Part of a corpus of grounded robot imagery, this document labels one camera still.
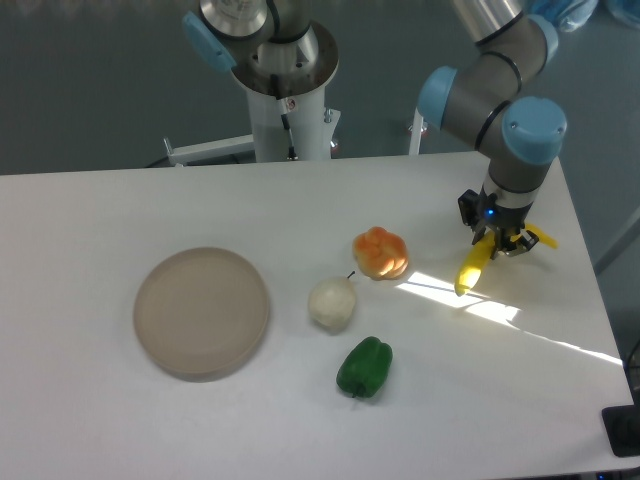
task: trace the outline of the robot arm cylinder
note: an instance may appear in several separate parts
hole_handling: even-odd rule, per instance
[[[550,100],[510,100],[551,59],[557,34],[544,19],[524,17],[516,0],[453,4],[480,56],[460,72],[436,70],[420,93],[418,110],[490,158],[480,194],[465,193],[461,212],[476,233],[474,242],[486,227],[507,239],[524,227],[566,131],[562,110]]]

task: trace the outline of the green bell pepper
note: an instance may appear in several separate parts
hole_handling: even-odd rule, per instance
[[[347,356],[338,371],[336,383],[353,397],[371,398],[384,384],[393,352],[379,338],[367,337]]]

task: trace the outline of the yellow banana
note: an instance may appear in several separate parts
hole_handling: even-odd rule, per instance
[[[547,235],[541,228],[528,223],[525,224],[525,229],[535,233],[538,236],[540,243],[553,249],[558,248],[557,240],[550,235]],[[511,239],[515,241],[518,237],[519,235],[516,235],[511,237]],[[456,295],[459,297],[465,295],[476,285],[476,283],[478,283],[482,270],[491,259],[494,246],[495,235],[492,231],[488,231],[485,233],[484,237],[478,240],[478,242],[471,248],[467,258],[462,262],[460,270],[458,270],[454,286]]]
[[[456,277],[454,286],[456,295],[461,297],[475,286],[482,274],[482,269],[491,259],[494,246],[495,235],[492,231],[488,231],[484,234],[484,237],[478,240],[471,248]]]

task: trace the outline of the cable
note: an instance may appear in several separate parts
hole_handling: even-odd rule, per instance
[[[636,344],[633,346],[633,348],[631,349],[631,352],[629,353],[629,355],[627,356],[627,361],[625,362],[625,364],[623,365],[625,371],[629,370],[629,364],[631,363],[631,357],[633,357],[633,354],[635,353],[635,351],[638,349],[638,347],[640,347],[640,339],[636,342]]]
[[[155,162],[150,163],[149,165],[147,165],[144,168],[153,168],[153,167],[157,167],[158,165],[160,165],[162,162],[166,162],[167,160],[169,160],[169,157],[163,157],[160,160],[156,160]]]

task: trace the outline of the robotic arm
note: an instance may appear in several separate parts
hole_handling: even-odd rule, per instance
[[[338,50],[310,15],[310,0],[200,0],[183,19],[196,52],[247,93],[258,162],[330,158],[339,112],[324,89]]]
[[[524,97],[522,87],[553,57],[558,37],[541,17],[524,16],[518,0],[452,0],[480,56],[462,71],[437,69],[426,81],[418,111],[490,159],[480,193],[459,199],[476,244],[490,229],[492,258],[529,251],[538,237],[525,218],[562,147],[564,113],[550,100]]]

